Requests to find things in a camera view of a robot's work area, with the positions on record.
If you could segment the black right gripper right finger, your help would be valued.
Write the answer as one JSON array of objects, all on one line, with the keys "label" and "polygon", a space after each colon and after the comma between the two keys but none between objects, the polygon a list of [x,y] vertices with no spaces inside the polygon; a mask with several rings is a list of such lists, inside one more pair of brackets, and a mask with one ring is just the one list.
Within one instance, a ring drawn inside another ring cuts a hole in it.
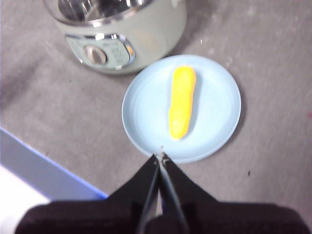
[{"label": "black right gripper right finger", "polygon": [[217,202],[165,153],[160,156],[160,194],[163,214],[176,220],[183,234],[190,234],[192,231],[196,204]]}]

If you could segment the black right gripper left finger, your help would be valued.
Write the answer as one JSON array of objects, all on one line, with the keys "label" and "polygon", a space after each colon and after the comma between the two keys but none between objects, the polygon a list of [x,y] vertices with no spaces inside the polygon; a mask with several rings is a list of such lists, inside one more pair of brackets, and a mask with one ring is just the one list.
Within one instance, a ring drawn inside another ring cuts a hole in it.
[{"label": "black right gripper left finger", "polygon": [[155,215],[159,181],[159,162],[152,155],[107,202],[114,207],[113,234],[142,234]]}]

